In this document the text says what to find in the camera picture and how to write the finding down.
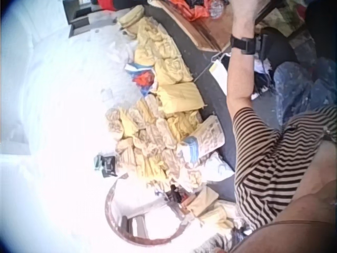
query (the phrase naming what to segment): blue jeans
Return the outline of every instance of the blue jeans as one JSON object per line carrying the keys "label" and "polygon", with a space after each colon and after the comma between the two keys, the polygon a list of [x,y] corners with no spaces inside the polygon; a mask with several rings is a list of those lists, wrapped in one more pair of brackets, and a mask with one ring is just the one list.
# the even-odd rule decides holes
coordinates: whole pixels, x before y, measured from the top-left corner
{"label": "blue jeans", "polygon": [[298,63],[284,62],[274,73],[276,112],[280,125],[294,115],[336,104],[336,63],[319,58],[316,77]]}

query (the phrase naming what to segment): hand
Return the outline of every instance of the hand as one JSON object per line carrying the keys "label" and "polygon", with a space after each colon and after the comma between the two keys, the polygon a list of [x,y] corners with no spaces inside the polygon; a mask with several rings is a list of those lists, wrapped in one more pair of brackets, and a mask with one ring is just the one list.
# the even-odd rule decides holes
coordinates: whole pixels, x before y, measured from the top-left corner
{"label": "hand", "polygon": [[262,6],[269,0],[229,0],[232,8],[234,20],[238,22],[250,22],[257,18]]}

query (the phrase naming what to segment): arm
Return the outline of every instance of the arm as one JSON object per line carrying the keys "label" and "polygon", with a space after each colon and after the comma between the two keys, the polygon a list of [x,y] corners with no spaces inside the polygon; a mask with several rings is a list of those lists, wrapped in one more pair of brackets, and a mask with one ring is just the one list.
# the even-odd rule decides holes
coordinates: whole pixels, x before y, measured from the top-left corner
{"label": "arm", "polygon": [[[237,38],[253,38],[254,22],[261,0],[231,0],[234,21],[232,34]],[[254,89],[254,56],[243,55],[238,48],[232,49],[228,69],[227,107],[233,120],[244,107],[252,107],[251,95]]]}

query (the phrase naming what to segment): striped shirt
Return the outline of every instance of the striped shirt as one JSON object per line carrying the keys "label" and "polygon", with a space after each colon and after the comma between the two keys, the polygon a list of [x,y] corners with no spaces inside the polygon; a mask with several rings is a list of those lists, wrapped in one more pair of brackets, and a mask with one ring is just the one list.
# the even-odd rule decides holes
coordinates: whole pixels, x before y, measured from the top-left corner
{"label": "striped shirt", "polygon": [[336,139],[336,107],[294,116],[281,130],[251,108],[233,119],[235,196],[252,229],[272,222],[290,202],[324,137]]}

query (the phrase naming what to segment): black wristwatch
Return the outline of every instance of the black wristwatch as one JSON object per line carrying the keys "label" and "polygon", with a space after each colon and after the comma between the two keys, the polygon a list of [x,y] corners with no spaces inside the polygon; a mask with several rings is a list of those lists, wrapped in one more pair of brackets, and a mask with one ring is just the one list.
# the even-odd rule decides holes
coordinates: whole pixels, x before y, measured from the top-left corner
{"label": "black wristwatch", "polygon": [[235,38],[233,35],[231,36],[231,46],[241,49],[242,54],[252,55],[255,54],[257,48],[260,46],[260,40],[256,40],[256,38]]}

